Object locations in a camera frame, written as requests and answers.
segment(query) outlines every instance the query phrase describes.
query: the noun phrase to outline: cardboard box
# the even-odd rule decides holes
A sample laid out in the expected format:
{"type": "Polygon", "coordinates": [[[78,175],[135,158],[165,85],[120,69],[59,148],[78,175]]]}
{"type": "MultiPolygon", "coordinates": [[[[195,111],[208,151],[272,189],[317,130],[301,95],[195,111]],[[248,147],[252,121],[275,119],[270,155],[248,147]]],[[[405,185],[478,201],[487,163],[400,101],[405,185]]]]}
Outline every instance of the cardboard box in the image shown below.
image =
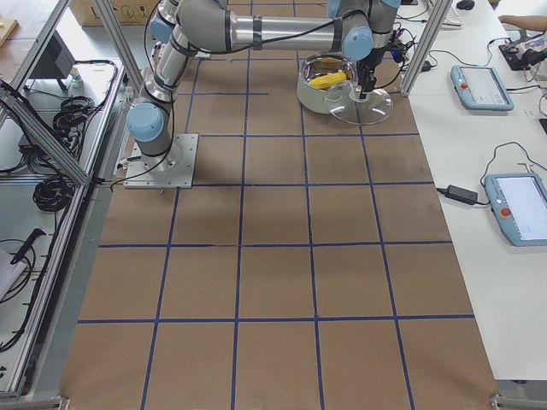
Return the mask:
{"type": "MultiPolygon", "coordinates": [[[[122,25],[143,26],[157,0],[110,0],[114,14],[122,25]]],[[[73,0],[68,6],[81,26],[102,26],[93,0],[73,0]]]]}

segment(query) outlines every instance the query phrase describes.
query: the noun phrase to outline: floor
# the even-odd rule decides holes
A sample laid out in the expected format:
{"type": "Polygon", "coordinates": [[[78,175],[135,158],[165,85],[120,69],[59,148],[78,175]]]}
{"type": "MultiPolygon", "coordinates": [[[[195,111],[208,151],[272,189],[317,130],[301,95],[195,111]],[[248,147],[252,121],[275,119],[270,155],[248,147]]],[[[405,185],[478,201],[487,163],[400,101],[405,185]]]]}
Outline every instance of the floor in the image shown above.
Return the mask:
{"type": "MultiPolygon", "coordinates": [[[[490,408],[408,100],[388,88],[395,111],[374,126],[311,113],[295,92],[309,54],[189,68],[174,120],[200,134],[194,187],[115,189],[62,381],[71,409],[490,408]]],[[[379,84],[396,72],[386,61],[379,84]]]]}

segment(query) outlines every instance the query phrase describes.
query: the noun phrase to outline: metal shelf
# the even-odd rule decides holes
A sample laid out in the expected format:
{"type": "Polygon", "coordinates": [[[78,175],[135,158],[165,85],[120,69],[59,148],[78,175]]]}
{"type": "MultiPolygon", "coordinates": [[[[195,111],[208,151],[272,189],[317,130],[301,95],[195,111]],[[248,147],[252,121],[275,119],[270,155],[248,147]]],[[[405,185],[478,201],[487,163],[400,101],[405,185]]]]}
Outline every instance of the metal shelf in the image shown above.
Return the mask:
{"type": "MultiPolygon", "coordinates": [[[[82,82],[69,84],[67,80],[68,89],[66,91],[60,89],[56,80],[44,79],[28,80],[26,85],[29,90],[22,91],[40,117],[46,123],[51,124],[53,117],[59,110],[61,99],[39,91],[59,97],[91,97],[95,104],[99,104],[105,98],[110,82],[112,82],[112,92],[105,101],[103,109],[88,125],[84,149],[79,160],[80,167],[87,174],[91,174],[94,167],[102,160],[97,157],[98,153],[110,137],[109,126],[117,119],[116,110],[120,110],[121,102],[125,100],[125,97],[121,95],[123,93],[120,93],[125,71],[119,60],[113,61],[118,67],[118,73],[114,78],[114,69],[109,64],[79,64],[77,67],[82,82]]],[[[15,163],[19,161],[21,154],[18,151],[18,143],[21,136],[21,129],[10,118],[0,125],[0,168],[11,167],[14,165],[14,161],[15,163]]],[[[35,243],[34,248],[38,258],[33,278],[36,278],[36,272],[39,272],[44,264],[45,256],[49,253],[50,241],[56,223],[54,214],[40,211],[32,201],[35,186],[44,178],[45,176],[32,174],[26,168],[10,175],[0,176],[0,207],[2,207],[3,215],[8,215],[8,218],[2,218],[0,221],[0,232],[3,234],[0,239],[24,240],[36,227],[41,228],[48,235],[39,238],[35,243]]],[[[90,187],[87,185],[79,185],[76,188],[67,216],[59,228],[48,272],[40,286],[38,299],[31,311],[25,333],[13,348],[0,354],[0,366],[7,368],[0,378],[0,408],[4,404],[3,399],[17,399],[27,382],[26,369],[31,356],[36,354],[35,342],[38,332],[43,324],[50,295],[56,286],[56,279],[63,263],[68,241],[73,233],[75,221],[81,211],[84,196],[89,189],[90,187]]],[[[0,243],[0,248],[8,252],[17,250],[18,246],[17,243],[0,243]]],[[[0,305],[0,343],[9,340],[13,335],[12,332],[21,327],[27,311],[26,303],[31,299],[33,283],[33,281],[29,282],[16,298],[0,305]]]]}
{"type": "MultiPolygon", "coordinates": [[[[109,11],[109,3],[106,0],[96,2],[100,3],[104,11],[107,19],[105,24],[108,23],[106,28],[112,36],[116,33],[117,22],[110,21],[113,12],[109,11]]],[[[126,69],[120,60],[110,59],[115,61],[118,68],[113,79],[114,70],[108,64],[78,64],[82,83],[69,84],[69,80],[66,80],[66,91],[59,87],[56,80],[28,80],[69,3],[70,0],[28,0],[21,7],[19,0],[2,1],[3,13],[16,18],[20,25],[0,49],[0,79],[7,80],[23,93],[46,123],[51,124],[61,99],[38,91],[59,97],[91,97],[95,104],[104,99],[110,83],[112,92],[103,109],[88,124],[81,157],[78,161],[69,158],[73,163],[71,167],[85,173],[85,178],[74,179],[81,184],[75,188],[73,200],[68,205],[62,224],[58,226],[57,239],[52,246],[52,235],[56,223],[59,223],[59,215],[64,210],[58,213],[56,221],[54,214],[40,211],[32,201],[35,186],[46,177],[25,168],[10,175],[0,175],[0,207],[3,215],[7,215],[0,220],[0,239],[24,240],[37,227],[47,233],[34,245],[38,257],[32,278],[38,277],[45,256],[50,254],[48,271],[30,311],[24,334],[13,348],[0,354],[0,366],[7,368],[0,377],[0,408],[50,408],[47,406],[59,403],[58,400],[54,400],[55,403],[51,401],[51,397],[58,394],[62,363],[68,356],[68,335],[74,332],[91,271],[92,255],[97,246],[97,230],[100,231],[101,225],[95,220],[104,219],[110,199],[109,190],[98,189],[87,181],[91,181],[91,175],[111,178],[125,135],[128,104],[123,79],[126,69]],[[46,407],[40,407],[39,401],[46,407]]],[[[116,49],[121,51],[122,61],[132,66],[134,71],[134,60],[130,51],[126,50],[126,44],[124,46],[125,40],[114,38],[113,41],[116,49]]],[[[77,51],[81,59],[82,49],[77,51]]],[[[10,97],[8,101],[18,104],[17,101],[11,101],[10,97]]],[[[37,122],[28,116],[26,109],[20,109],[25,115],[21,118],[25,120],[28,117],[30,126],[37,122]]],[[[43,133],[35,132],[35,135],[34,142],[44,143],[45,146],[51,144],[50,140],[44,139],[46,137],[43,137],[43,133]]],[[[18,146],[21,136],[21,129],[0,109],[0,169],[18,163],[21,158],[18,146]]],[[[58,152],[60,157],[66,156],[60,148],[59,145],[52,154],[58,152]]],[[[0,249],[13,252],[18,249],[18,245],[0,243],[0,249]]],[[[33,284],[33,281],[29,282],[17,297],[0,304],[0,343],[9,340],[12,332],[21,327],[33,284]]]]}

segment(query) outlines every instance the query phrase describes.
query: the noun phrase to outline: black cable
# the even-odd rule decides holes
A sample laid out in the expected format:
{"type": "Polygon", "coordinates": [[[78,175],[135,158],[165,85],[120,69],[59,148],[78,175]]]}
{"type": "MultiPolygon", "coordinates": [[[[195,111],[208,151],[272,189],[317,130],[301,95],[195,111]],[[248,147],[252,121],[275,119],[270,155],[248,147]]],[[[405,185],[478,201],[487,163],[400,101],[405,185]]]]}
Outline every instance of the black cable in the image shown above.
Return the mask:
{"type": "MultiPolygon", "coordinates": [[[[357,15],[357,14],[361,14],[361,15],[364,15],[365,18],[367,18],[368,20],[368,17],[367,15],[365,15],[363,13],[362,10],[351,10],[350,12],[348,13],[345,13],[343,14],[340,18],[342,20],[345,20],[345,19],[348,19],[350,18],[352,15],[357,15]]],[[[322,30],[323,28],[325,27],[329,27],[329,26],[332,26],[334,24],[336,20],[335,19],[332,19],[330,21],[328,21],[327,23],[323,23],[321,24],[320,26],[317,26],[317,27],[314,27],[314,28],[310,28],[309,30],[305,31],[305,32],[299,32],[297,34],[292,34],[290,36],[283,36],[283,37],[276,37],[276,38],[269,38],[267,40],[263,40],[262,41],[262,44],[270,44],[270,43],[276,43],[278,41],[285,41],[285,40],[291,40],[293,38],[299,38],[299,37],[303,37],[303,36],[307,36],[308,34],[312,33],[312,32],[317,32],[319,30],[322,30]]],[[[196,45],[192,44],[192,43],[188,43],[188,46],[189,47],[192,47],[194,50],[196,51],[201,51],[202,53],[207,53],[207,54],[211,54],[211,55],[219,55],[219,56],[223,56],[223,55],[226,55],[226,54],[232,54],[232,53],[238,53],[239,51],[244,51],[244,50],[248,50],[248,49],[251,49],[253,48],[255,45],[254,44],[248,44],[248,45],[245,45],[244,47],[241,47],[239,49],[235,49],[235,50],[231,50],[231,51],[210,51],[210,50],[204,50],[204,49],[200,49],[199,47],[197,47],[196,45]]]]}
{"type": "MultiPolygon", "coordinates": [[[[85,118],[83,119],[83,121],[80,122],[77,119],[76,121],[77,126],[75,127],[76,129],[75,129],[74,135],[68,136],[69,138],[74,139],[74,141],[71,143],[69,147],[71,154],[74,156],[74,158],[79,160],[84,149],[85,136],[89,129],[89,125],[91,124],[95,116],[98,114],[98,112],[104,107],[110,95],[112,94],[112,90],[114,88],[114,80],[118,76],[119,70],[118,70],[118,66],[111,60],[85,60],[85,61],[76,61],[75,63],[76,64],[108,64],[112,66],[114,70],[112,73],[112,77],[110,77],[109,86],[105,93],[104,99],[97,106],[94,106],[93,100],[88,97],[74,97],[74,100],[81,101],[82,103],[72,105],[74,108],[73,114],[77,114],[81,112],[83,113],[83,115],[85,115],[85,118]]],[[[63,109],[66,111],[69,111],[70,107],[71,107],[70,102],[62,103],[62,111],[63,109]]]]}
{"type": "Polygon", "coordinates": [[[61,111],[53,117],[53,129],[62,143],[70,149],[74,158],[79,159],[83,149],[84,130],[88,115],[95,109],[92,98],[68,97],[61,102],[61,111]]]}
{"type": "Polygon", "coordinates": [[[182,69],[180,70],[179,76],[174,80],[173,84],[178,84],[179,83],[180,79],[185,74],[185,71],[188,68],[188,61],[189,60],[190,60],[190,57],[186,57],[185,62],[183,63],[182,69]]]}
{"type": "Polygon", "coordinates": [[[74,187],[63,175],[54,175],[36,185],[32,200],[38,209],[57,212],[65,208],[74,195],[74,187]]]}
{"type": "Polygon", "coordinates": [[[59,98],[60,100],[64,100],[64,99],[67,98],[66,96],[59,96],[57,94],[53,94],[53,93],[48,92],[48,91],[36,90],[35,88],[27,87],[26,85],[23,87],[23,90],[28,91],[31,94],[33,92],[37,92],[38,94],[45,94],[46,96],[59,98]]]}
{"type": "MultiPolygon", "coordinates": [[[[18,92],[15,88],[13,88],[10,84],[8,84],[7,82],[5,82],[4,80],[0,79],[0,88],[3,88],[5,91],[7,91],[12,97],[14,98],[17,98],[20,102],[22,102],[26,108],[28,109],[28,111],[30,112],[30,114],[32,116],[34,116],[36,118],[36,120],[42,125],[44,126],[44,128],[47,129],[47,131],[50,133],[50,135],[57,139],[56,138],[56,133],[55,131],[53,130],[53,128],[51,128],[51,126],[49,126],[43,119],[42,117],[40,117],[38,115],[38,113],[36,112],[36,110],[34,109],[34,107],[30,104],[30,102],[20,93],[18,92]]],[[[4,101],[1,101],[3,106],[7,108],[7,110],[11,113],[14,113],[16,114],[16,112],[8,105],[6,104],[4,101]]]]}
{"type": "Polygon", "coordinates": [[[45,176],[48,176],[48,177],[52,176],[52,175],[56,175],[56,173],[45,173],[43,171],[39,171],[39,170],[35,169],[33,167],[33,163],[38,165],[39,167],[42,167],[42,168],[52,169],[48,164],[41,163],[39,160],[40,160],[40,158],[36,153],[31,154],[31,157],[30,157],[28,163],[26,164],[26,167],[28,168],[28,170],[31,173],[36,173],[37,175],[45,175],[45,176]]]}
{"type": "Polygon", "coordinates": [[[123,168],[123,163],[124,163],[125,161],[127,161],[127,162],[135,162],[135,161],[138,161],[138,160],[140,160],[140,159],[142,159],[142,157],[141,157],[140,155],[137,155],[137,156],[129,156],[129,157],[127,157],[125,160],[121,160],[120,162],[118,162],[118,164],[116,165],[116,169],[121,169],[121,168],[123,168]]]}
{"type": "Polygon", "coordinates": [[[531,88],[543,88],[541,85],[529,85],[528,87],[519,87],[519,88],[506,88],[506,91],[520,91],[520,90],[528,90],[531,88]]]}
{"type": "Polygon", "coordinates": [[[422,11],[421,13],[417,14],[417,15],[411,15],[410,17],[402,17],[401,15],[397,15],[396,18],[400,19],[400,20],[405,20],[405,21],[413,21],[413,22],[417,22],[417,23],[426,23],[427,20],[414,20],[418,17],[420,17],[421,15],[424,15],[425,13],[427,13],[427,8],[422,11]]]}
{"type": "Polygon", "coordinates": [[[488,64],[490,64],[490,61],[493,57],[493,54],[490,50],[490,46],[495,42],[495,41],[498,41],[498,40],[505,40],[507,39],[507,37],[500,37],[500,38],[494,38],[492,40],[490,40],[488,42],[488,44],[486,45],[486,50],[488,51],[488,61],[486,62],[486,64],[471,64],[471,63],[468,63],[468,62],[464,62],[463,60],[460,59],[460,57],[458,57],[456,54],[448,51],[448,50],[430,50],[429,51],[429,55],[431,55],[431,53],[446,53],[446,54],[449,54],[451,56],[453,56],[454,58],[456,58],[461,64],[463,64],[464,66],[470,66],[470,67],[486,67],[488,64]]]}
{"type": "Polygon", "coordinates": [[[494,155],[492,156],[492,158],[488,161],[488,163],[486,164],[486,169],[485,169],[485,172],[482,174],[482,176],[480,177],[480,184],[483,186],[483,188],[485,187],[485,177],[486,177],[486,174],[488,173],[488,168],[490,167],[490,165],[494,162],[494,160],[496,159],[496,155],[497,155],[497,150],[502,148],[502,147],[505,147],[507,145],[516,145],[518,146],[520,149],[522,149],[522,151],[524,152],[524,155],[526,156],[526,158],[534,165],[537,165],[538,167],[540,167],[541,169],[543,169],[544,171],[547,171],[547,168],[544,167],[543,165],[541,165],[539,162],[536,162],[534,161],[530,155],[528,154],[528,151],[526,151],[526,149],[520,145],[519,143],[517,143],[516,141],[509,141],[508,143],[501,143],[499,144],[496,148],[494,148],[494,155]]]}
{"type": "MultiPolygon", "coordinates": [[[[5,107],[8,110],[12,120],[15,122],[15,124],[17,124],[19,126],[19,128],[23,132],[23,135],[25,136],[27,142],[29,144],[33,145],[31,137],[28,134],[28,130],[26,129],[26,126],[23,123],[21,117],[4,101],[0,100],[0,105],[2,105],[3,107],[5,107]]],[[[61,172],[59,172],[59,170],[57,170],[57,168],[53,164],[51,164],[50,162],[48,162],[47,160],[45,160],[43,158],[42,158],[42,161],[45,161],[47,163],[47,167],[52,169],[53,171],[55,171],[57,176],[62,176],[63,178],[67,178],[66,176],[62,175],[61,172]]],[[[31,162],[32,162],[32,157],[31,157],[31,160],[29,160],[29,162],[27,163],[27,166],[29,167],[29,170],[32,171],[32,166],[30,165],[31,162]]]]}
{"type": "Polygon", "coordinates": [[[367,21],[370,21],[370,15],[373,13],[373,0],[368,0],[367,21]]]}
{"type": "Polygon", "coordinates": [[[397,36],[396,36],[396,39],[400,38],[405,32],[407,32],[410,36],[410,40],[404,44],[404,51],[402,51],[402,63],[403,65],[401,66],[400,68],[400,72],[397,73],[397,76],[402,73],[402,72],[406,72],[406,61],[405,61],[405,58],[406,58],[406,55],[408,53],[408,51],[411,49],[411,48],[416,48],[416,36],[407,28],[401,28],[398,32],[397,32],[397,36]]]}
{"type": "Polygon", "coordinates": [[[109,188],[110,188],[111,192],[114,192],[115,185],[118,185],[118,184],[120,184],[124,181],[129,180],[129,179],[142,177],[143,175],[146,175],[147,173],[152,172],[154,169],[158,168],[168,158],[169,153],[171,152],[171,147],[173,146],[173,142],[174,142],[174,122],[175,122],[174,97],[173,97],[173,92],[172,91],[170,91],[170,95],[171,95],[171,113],[172,113],[172,118],[171,118],[171,141],[169,142],[169,146],[168,146],[168,149],[167,149],[165,155],[159,160],[159,162],[157,164],[155,164],[153,167],[147,169],[143,173],[138,173],[137,175],[133,175],[131,177],[127,177],[127,178],[123,178],[123,179],[118,179],[115,182],[113,182],[112,184],[110,184],[109,188]]]}
{"type": "Polygon", "coordinates": [[[150,24],[150,20],[152,19],[152,15],[156,12],[157,6],[160,5],[162,0],[158,0],[152,11],[150,11],[150,14],[148,16],[148,20],[146,20],[146,24],[144,25],[144,35],[143,35],[143,45],[144,45],[144,56],[146,57],[146,61],[148,62],[148,65],[150,67],[150,72],[154,73],[154,68],[152,67],[152,62],[150,61],[150,58],[148,56],[148,46],[146,45],[146,34],[148,33],[148,25],[150,24]]]}
{"type": "MultiPolygon", "coordinates": [[[[21,241],[20,239],[4,239],[0,241],[0,243],[6,243],[6,242],[24,243],[25,241],[21,241]]],[[[33,246],[31,246],[29,250],[32,251],[32,261],[30,261],[29,258],[26,256],[24,256],[22,259],[26,262],[26,266],[27,266],[26,268],[27,272],[25,277],[18,284],[15,284],[14,286],[12,286],[8,290],[8,292],[6,292],[6,295],[4,295],[4,298],[0,301],[0,304],[9,302],[12,299],[16,298],[26,288],[26,285],[30,282],[32,272],[34,271],[34,267],[36,264],[36,251],[34,250],[33,246]]],[[[26,316],[27,315],[30,316],[28,308],[26,311],[26,316]]],[[[22,335],[21,329],[22,327],[18,331],[15,331],[14,332],[15,335],[11,339],[9,339],[6,343],[0,343],[0,353],[11,349],[17,343],[17,341],[19,340],[19,338],[21,338],[21,335],[22,335]]]]}
{"type": "Polygon", "coordinates": [[[399,75],[401,74],[401,72],[403,71],[405,67],[405,60],[403,60],[403,64],[401,65],[401,67],[399,68],[399,71],[397,71],[397,74],[395,74],[395,77],[387,84],[383,84],[383,85],[379,85],[378,87],[374,87],[374,89],[379,89],[379,88],[386,88],[387,86],[389,85],[392,85],[396,80],[397,78],[399,77],[399,75]]]}
{"type": "Polygon", "coordinates": [[[431,53],[428,53],[428,55],[429,55],[429,58],[431,58],[435,62],[435,65],[431,66],[431,68],[435,68],[436,66],[438,66],[438,60],[435,57],[433,57],[431,53]]]}
{"type": "Polygon", "coordinates": [[[459,186],[448,185],[446,188],[436,188],[437,192],[447,198],[465,203],[467,205],[488,205],[490,202],[481,202],[478,200],[479,194],[472,190],[466,190],[459,186]]]}
{"type": "Polygon", "coordinates": [[[28,154],[23,153],[21,155],[21,158],[19,159],[19,162],[17,162],[16,165],[13,165],[10,168],[4,168],[0,169],[0,173],[14,173],[15,171],[19,171],[20,169],[26,167],[26,164],[29,161],[30,156],[28,154]]]}

